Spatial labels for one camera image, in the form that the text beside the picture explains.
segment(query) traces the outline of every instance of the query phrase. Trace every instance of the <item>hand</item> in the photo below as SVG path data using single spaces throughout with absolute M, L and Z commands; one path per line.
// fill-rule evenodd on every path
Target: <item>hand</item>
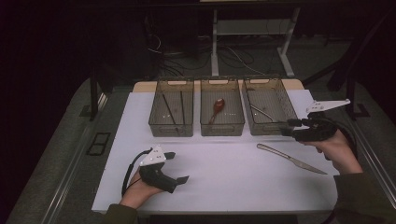
M 340 175 L 362 173 L 361 165 L 350 149 L 349 143 L 340 130 L 335 135 L 321 142 L 300 142 L 306 146 L 316 147 L 332 161 L 332 165 Z
M 136 173 L 131 179 L 130 187 L 122 196 L 120 204 L 137 209 L 143 205 L 143 203 L 147 201 L 152 195 L 160 192 L 163 191 L 143 182 L 140 178 L 139 169 L 137 169 Z

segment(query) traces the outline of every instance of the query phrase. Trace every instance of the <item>table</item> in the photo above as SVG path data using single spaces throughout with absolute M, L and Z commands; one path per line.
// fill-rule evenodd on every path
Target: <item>table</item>
M 285 86 L 299 118 L 313 103 L 299 80 L 286 79 Z M 107 160 L 92 210 L 105 213 L 118 203 L 128 165 L 143 150 L 161 145 L 176 157 L 163 172 L 173 178 L 189 175 L 173 194 L 152 197 L 139 215 L 152 214 L 296 214 L 332 210 L 337 192 L 330 161 L 314 147 L 286 136 L 252 136 L 246 122 L 242 136 L 202 137 L 199 125 L 199 88 L 195 88 L 194 136 L 156 137 L 149 128 L 149 111 L 155 82 L 137 83 L 130 93 L 113 147 Z M 256 148 L 264 143 L 305 161 L 328 175 L 300 169 L 291 162 Z

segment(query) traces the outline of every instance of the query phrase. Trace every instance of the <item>knife blade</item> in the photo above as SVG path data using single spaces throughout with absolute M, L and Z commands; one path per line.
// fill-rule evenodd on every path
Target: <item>knife blade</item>
M 280 152 L 280 151 L 278 151 L 278 150 L 276 150 L 274 148 L 268 147 L 268 146 L 266 146 L 264 144 L 260 144 L 260 143 L 257 144 L 257 148 L 264 149 L 264 150 L 267 150 L 269 152 L 275 153 L 276 155 L 281 156 L 281 157 L 293 162 L 294 165 L 296 165 L 296 166 L 298 166 L 300 168 L 303 168 L 305 170 L 308 170 L 308 171 L 311 171 L 311 172 L 314 172 L 314 173 L 318 173 L 318 174 L 321 174 L 321 175 L 326 175 L 327 174 L 327 173 L 325 173 L 325 172 L 323 172 L 323 171 L 321 171 L 321 170 L 319 170 L 319 169 L 317 169 L 317 168 L 315 168 L 315 167 L 313 167 L 311 165 L 306 164 L 303 161 L 299 161 L 299 160 L 297 160 L 297 159 L 295 159 L 295 158 L 293 158 L 293 157 L 291 157 L 291 156 L 289 156 L 289 155 L 287 155 L 287 154 L 285 154 L 283 152 Z

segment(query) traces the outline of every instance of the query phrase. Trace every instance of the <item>floor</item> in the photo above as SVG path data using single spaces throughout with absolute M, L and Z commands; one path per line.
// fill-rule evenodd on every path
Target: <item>floor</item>
M 197 58 L 186 58 L 173 52 L 163 62 L 160 75 L 210 76 L 208 40 L 205 36 L 201 38 L 202 53 Z M 314 75 L 337 61 L 349 46 L 349 42 L 331 42 L 328 46 L 324 46 L 324 42 L 325 38 L 322 36 L 291 40 L 287 55 L 295 78 L 304 80 Z M 278 74 L 282 78 L 287 78 L 276 52 L 276 47 L 281 44 L 280 36 L 223 38 L 219 41 L 219 73 L 221 76 L 241 76 L 260 72 Z M 311 91 L 314 99 L 318 101 L 345 99 L 345 87 L 337 92 L 327 90 L 326 84 L 330 76 L 331 74 L 305 86 Z M 103 216 L 92 212 L 91 206 L 120 122 L 123 106 L 132 86 L 118 86 L 112 93 L 107 94 L 100 104 L 100 112 L 94 121 L 90 121 L 89 111 L 86 111 L 87 105 L 90 104 L 89 87 L 87 80 L 75 93 L 28 186 L 8 219 L 8 224 L 100 223 L 102 220 Z M 363 86 L 358 84 L 356 93 L 357 103 L 366 107 L 370 114 L 369 118 L 349 121 L 349 118 L 341 115 L 344 114 L 342 109 L 334 109 L 329 112 L 329 116 L 340 119 L 346 124 L 354 122 L 358 131 L 362 133 L 359 160 L 365 172 L 372 174 L 373 179 L 376 179 L 363 153 L 367 146 L 373 146 L 373 151 L 388 172 L 389 179 L 396 180 L 396 151 L 392 150 L 396 145 L 395 126 Z M 110 133 L 109 142 L 102 156 L 86 154 L 96 133 Z M 379 184 L 377 186 L 378 196 L 385 197 L 381 186 Z M 300 224 L 321 223 L 329 214 L 330 212 L 299 214 L 297 220 Z

